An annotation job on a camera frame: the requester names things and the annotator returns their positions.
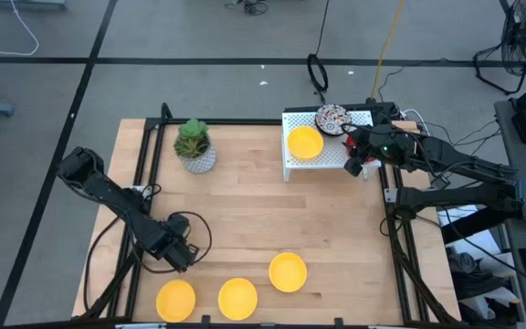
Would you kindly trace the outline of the black patterned mini bowl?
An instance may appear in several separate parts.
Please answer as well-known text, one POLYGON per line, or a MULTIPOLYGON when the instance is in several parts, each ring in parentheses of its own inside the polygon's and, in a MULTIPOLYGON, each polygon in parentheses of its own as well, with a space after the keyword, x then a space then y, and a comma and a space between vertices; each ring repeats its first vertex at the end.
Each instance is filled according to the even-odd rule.
POLYGON ((316 111, 314 122, 321 133, 340 136, 344 134, 342 125, 350 124, 352 116, 341 105, 324 104, 316 111))

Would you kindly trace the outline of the yellow mini bowl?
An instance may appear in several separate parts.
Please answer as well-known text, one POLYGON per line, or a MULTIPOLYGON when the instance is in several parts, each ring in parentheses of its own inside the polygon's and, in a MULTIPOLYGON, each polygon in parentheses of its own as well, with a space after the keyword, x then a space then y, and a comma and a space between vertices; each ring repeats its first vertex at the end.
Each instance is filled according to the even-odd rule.
POLYGON ((256 310, 258 293, 249 280, 233 278, 223 284, 217 302, 220 312, 227 319, 242 321, 256 310))
POLYGON ((279 291, 296 292, 307 280, 307 267, 298 254, 282 252, 270 262, 268 276, 279 291))
POLYGON ((300 160, 311 160, 322 152, 324 141, 314 128, 300 126, 289 133, 287 145, 292 156, 300 160))
POLYGON ((187 281, 169 281, 159 290, 155 305, 166 322, 182 322, 195 308, 195 290, 187 281))

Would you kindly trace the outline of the white perforated shelf riser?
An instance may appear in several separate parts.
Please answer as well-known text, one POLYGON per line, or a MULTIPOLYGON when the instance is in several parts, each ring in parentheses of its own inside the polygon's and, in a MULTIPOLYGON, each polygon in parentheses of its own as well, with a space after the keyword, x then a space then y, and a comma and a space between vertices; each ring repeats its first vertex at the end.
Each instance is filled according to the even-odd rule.
POLYGON ((344 168, 349 156, 343 143, 346 142, 346 135, 329 136, 321 133, 315 123, 315 112, 304 111, 302 108, 285 110, 281 117, 281 146, 282 146, 282 167, 283 180, 288 183, 290 173, 293 170, 312 170, 312 169, 341 169, 344 168), (321 152, 310 160, 299 159, 289 150, 289 134, 299 127, 310 127, 316 130, 323 140, 321 152))

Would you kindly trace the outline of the black aluminium table frame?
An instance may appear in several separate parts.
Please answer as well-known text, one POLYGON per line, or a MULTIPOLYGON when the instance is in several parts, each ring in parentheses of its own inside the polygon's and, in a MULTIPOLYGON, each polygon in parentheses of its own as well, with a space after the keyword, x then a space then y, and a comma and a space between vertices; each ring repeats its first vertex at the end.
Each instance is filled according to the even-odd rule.
POLYGON ((195 308, 180 323, 164 321, 155 300, 174 274, 133 266, 109 316, 163 329, 200 329, 205 314, 210 329, 333 328, 335 318, 345 328, 435 320, 411 282, 398 284, 404 272, 394 263, 384 223, 384 189, 396 181, 425 187, 425 173, 377 165, 357 177, 342 169, 296 170, 285 183, 279 120, 211 119, 216 163, 195 175, 174 153, 178 125, 176 119, 122 120, 105 169, 120 186, 160 185, 156 217, 190 212, 190 241, 201 260, 182 279, 195 289, 195 308), (269 264, 282 252, 306 264, 307 280, 296 292, 281 292, 269 279, 269 264), (249 280, 258 293, 256 310, 242 321, 227 319, 218 307, 219 290, 233 278, 249 280))

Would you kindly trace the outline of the succulent in patterned pot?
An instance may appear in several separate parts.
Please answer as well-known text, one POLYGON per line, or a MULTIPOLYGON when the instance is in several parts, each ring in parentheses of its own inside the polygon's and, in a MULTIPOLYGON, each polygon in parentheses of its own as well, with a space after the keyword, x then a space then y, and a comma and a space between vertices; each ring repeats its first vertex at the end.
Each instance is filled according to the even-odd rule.
POLYGON ((192 118, 181 124, 174 151, 183 167, 193 174, 203 174, 214 167, 216 149, 205 122, 192 118))

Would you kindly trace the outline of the grey floor base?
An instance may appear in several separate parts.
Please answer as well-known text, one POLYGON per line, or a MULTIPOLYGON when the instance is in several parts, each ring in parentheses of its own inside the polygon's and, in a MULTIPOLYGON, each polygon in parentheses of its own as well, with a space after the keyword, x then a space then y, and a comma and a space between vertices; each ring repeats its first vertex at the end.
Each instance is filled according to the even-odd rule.
POLYGON ((22 6, 31 7, 56 7, 59 10, 66 10, 66 0, 0 0, 0 5, 10 5, 15 8, 22 6))

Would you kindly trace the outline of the small wooden block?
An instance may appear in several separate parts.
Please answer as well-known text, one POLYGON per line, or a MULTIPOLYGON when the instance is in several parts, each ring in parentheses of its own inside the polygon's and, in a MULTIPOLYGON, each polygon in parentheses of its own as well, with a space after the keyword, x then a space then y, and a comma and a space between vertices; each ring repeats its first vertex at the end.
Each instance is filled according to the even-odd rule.
POLYGON ((396 130, 406 133, 421 133, 418 124, 413 121, 392 121, 392 126, 396 130))

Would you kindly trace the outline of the red mini bowl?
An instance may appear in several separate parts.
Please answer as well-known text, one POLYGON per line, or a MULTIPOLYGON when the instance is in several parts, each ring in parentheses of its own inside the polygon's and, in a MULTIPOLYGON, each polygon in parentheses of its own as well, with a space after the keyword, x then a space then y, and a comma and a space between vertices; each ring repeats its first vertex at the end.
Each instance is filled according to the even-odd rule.
MULTIPOLYGON (((351 136, 348 136, 348 137, 346 138, 346 141, 345 141, 344 144, 345 144, 345 147, 346 147, 346 153, 347 153, 348 155, 350 155, 350 154, 351 154, 351 151, 356 147, 356 142, 352 139, 351 136)), ((372 161, 375 161, 375 158, 373 158, 373 157, 368 157, 368 158, 365 160, 366 163, 370 163, 370 162, 372 162, 372 161)))

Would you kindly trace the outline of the black floor fan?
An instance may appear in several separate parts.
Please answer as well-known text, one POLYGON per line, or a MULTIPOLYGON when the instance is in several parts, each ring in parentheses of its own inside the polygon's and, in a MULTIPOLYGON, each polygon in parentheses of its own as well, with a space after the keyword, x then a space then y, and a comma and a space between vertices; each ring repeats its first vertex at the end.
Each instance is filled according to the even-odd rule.
POLYGON ((473 65, 477 79, 503 92, 506 96, 521 90, 522 83, 526 78, 526 0, 514 0, 512 5, 507 5, 499 44, 475 53, 473 65), (506 90, 482 76, 480 58, 483 57, 486 60, 498 50, 500 51, 502 67, 510 75, 520 78, 516 90, 506 90))

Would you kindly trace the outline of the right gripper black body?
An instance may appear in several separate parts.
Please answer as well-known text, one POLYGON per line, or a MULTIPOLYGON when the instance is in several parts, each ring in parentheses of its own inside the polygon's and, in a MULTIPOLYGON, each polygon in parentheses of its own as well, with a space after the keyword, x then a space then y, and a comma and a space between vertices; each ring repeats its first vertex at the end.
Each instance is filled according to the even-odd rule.
POLYGON ((386 164, 403 165, 416 150, 412 135, 392 125, 353 125, 349 136, 356 142, 349 158, 358 156, 366 160, 373 157, 386 164))

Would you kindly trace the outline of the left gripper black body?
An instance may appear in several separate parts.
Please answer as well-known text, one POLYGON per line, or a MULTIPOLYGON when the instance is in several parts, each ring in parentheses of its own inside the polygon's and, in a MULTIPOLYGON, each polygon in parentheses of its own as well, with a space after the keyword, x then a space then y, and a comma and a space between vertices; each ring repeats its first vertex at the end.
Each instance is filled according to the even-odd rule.
POLYGON ((184 258, 185 261, 194 261, 198 247, 187 240, 190 232, 190 226, 161 226, 158 230, 158 242, 147 252, 157 260, 184 258))

